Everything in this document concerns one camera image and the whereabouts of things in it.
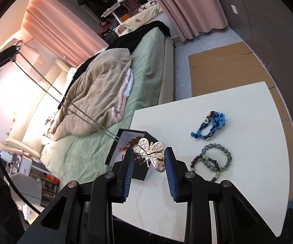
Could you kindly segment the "flat brown cardboard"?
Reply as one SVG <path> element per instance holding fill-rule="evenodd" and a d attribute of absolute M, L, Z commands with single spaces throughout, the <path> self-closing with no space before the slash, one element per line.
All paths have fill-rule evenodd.
<path fill-rule="evenodd" d="M 293 200 L 293 123 L 275 82 L 244 43 L 218 47 L 188 56 L 191 95 L 199 96 L 265 82 L 277 107 L 285 133 L 290 162 L 289 200 Z"/>

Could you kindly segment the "black garment on bed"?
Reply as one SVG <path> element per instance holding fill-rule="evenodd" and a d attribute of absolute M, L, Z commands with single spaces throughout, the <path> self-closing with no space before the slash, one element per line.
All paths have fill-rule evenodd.
<path fill-rule="evenodd" d="M 170 37 L 171 32 L 170 28 L 164 24 L 163 22 L 156 20 L 149 24 L 142 25 L 141 27 L 137 28 L 135 31 L 125 34 L 123 36 L 119 36 L 115 38 L 111 44 L 106 48 L 106 50 L 110 49 L 128 49 L 130 53 L 132 53 L 138 44 L 142 41 L 142 38 L 152 29 L 159 28 L 159 30 L 166 36 Z M 81 64 L 77 71 L 75 72 L 72 81 L 70 82 L 66 92 L 65 97 L 67 96 L 71 86 L 74 84 L 76 80 L 86 72 L 89 64 L 98 56 L 98 53 L 90 58 L 88 58 L 83 64 Z M 65 102 L 65 97 L 61 100 L 60 104 L 58 105 L 58 109 L 62 107 L 62 104 Z"/>

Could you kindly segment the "gold rhinestone butterfly brooch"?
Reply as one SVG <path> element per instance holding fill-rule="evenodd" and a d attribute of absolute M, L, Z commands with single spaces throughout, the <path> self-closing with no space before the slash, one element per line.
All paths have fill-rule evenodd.
<path fill-rule="evenodd" d="M 134 154 L 143 159 L 142 163 L 146 163 L 148 168 L 152 165 L 157 172 L 164 172 L 164 149 L 165 145 L 163 142 L 157 141 L 153 143 L 149 142 L 146 138 L 141 138 L 138 141 L 138 146 L 134 148 Z"/>

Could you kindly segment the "floral bedding in background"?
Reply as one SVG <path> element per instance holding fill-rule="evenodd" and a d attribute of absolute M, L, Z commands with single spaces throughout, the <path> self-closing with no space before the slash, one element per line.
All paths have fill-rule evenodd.
<path fill-rule="evenodd" d="M 133 32 L 142 25 L 149 23 L 156 16 L 162 13 L 162 9 L 155 0 L 148 0 L 147 3 L 138 9 L 138 13 L 124 21 L 114 29 L 118 36 Z"/>

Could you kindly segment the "green sheet bed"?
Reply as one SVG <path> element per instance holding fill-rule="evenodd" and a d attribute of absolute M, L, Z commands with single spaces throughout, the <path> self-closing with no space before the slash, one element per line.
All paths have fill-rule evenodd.
<path fill-rule="evenodd" d="M 133 88 L 124 118 L 109 128 L 112 133 L 129 129 L 134 112 L 173 101 L 173 43 L 159 28 L 150 30 L 132 53 Z M 113 139 L 102 132 L 86 136 L 67 135 L 53 142 L 42 163 L 66 184 L 90 182 L 110 170 L 105 164 Z"/>

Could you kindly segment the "pink white cloth on bed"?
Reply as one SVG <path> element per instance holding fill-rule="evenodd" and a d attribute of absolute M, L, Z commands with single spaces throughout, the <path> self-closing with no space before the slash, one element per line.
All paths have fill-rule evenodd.
<path fill-rule="evenodd" d="M 118 93 L 118 102 L 117 104 L 112 107 L 111 115 L 114 123 L 120 122 L 124 117 L 124 111 L 126 106 L 126 101 L 130 96 L 134 83 L 134 74 L 131 68 L 126 70 L 126 75 L 124 82 L 119 90 Z"/>

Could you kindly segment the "white folding table background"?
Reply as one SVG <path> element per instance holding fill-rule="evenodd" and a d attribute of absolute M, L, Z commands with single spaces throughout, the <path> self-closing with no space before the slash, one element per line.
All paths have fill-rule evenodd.
<path fill-rule="evenodd" d="M 115 13 L 115 10 L 118 9 L 121 5 L 124 6 L 126 8 L 126 10 L 128 12 L 133 12 L 134 8 L 132 7 L 132 5 L 130 4 L 131 0 L 118 0 L 113 6 L 111 6 L 110 8 L 108 8 L 103 14 L 102 17 L 105 18 L 108 15 L 112 14 L 114 16 L 114 18 L 117 20 L 117 22 L 119 24 L 122 24 L 122 20 L 120 16 L 117 16 L 117 14 Z"/>

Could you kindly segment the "pink curtain by bed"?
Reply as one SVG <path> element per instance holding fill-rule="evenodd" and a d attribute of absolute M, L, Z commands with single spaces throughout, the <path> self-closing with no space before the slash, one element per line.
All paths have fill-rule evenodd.
<path fill-rule="evenodd" d="M 78 67 L 108 44 L 57 0 L 30 0 L 22 26 L 58 58 Z"/>

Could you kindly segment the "white wall socket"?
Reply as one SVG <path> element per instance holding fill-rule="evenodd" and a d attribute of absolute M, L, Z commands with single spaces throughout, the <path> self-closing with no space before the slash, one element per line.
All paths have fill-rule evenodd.
<path fill-rule="evenodd" d="M 231 5 L 231 8 L 234 14 L 238 14 L 237 8 L 234 5 Z"/>

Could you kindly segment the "pink curtain by wall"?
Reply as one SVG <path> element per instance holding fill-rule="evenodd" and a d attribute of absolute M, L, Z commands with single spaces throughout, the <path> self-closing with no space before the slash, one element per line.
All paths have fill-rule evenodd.
<path fill-rule="evenodd" d="M 200 33 L 224 29 L 228 21 L 218 0 L 156 0 L 177 32 L 180 41 Z"/>

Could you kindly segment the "beige quilt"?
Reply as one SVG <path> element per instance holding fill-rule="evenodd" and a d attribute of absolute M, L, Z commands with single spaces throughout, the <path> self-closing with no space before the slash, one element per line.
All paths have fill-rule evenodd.
<path fill-rule="evenodd" d="M 114 125 L 111 109 L 118 102 L 131 63 L 128 49 L 101 52 L 71 86 L 46 135 L 57 141 L 69 134 L 84 136 Z"/>

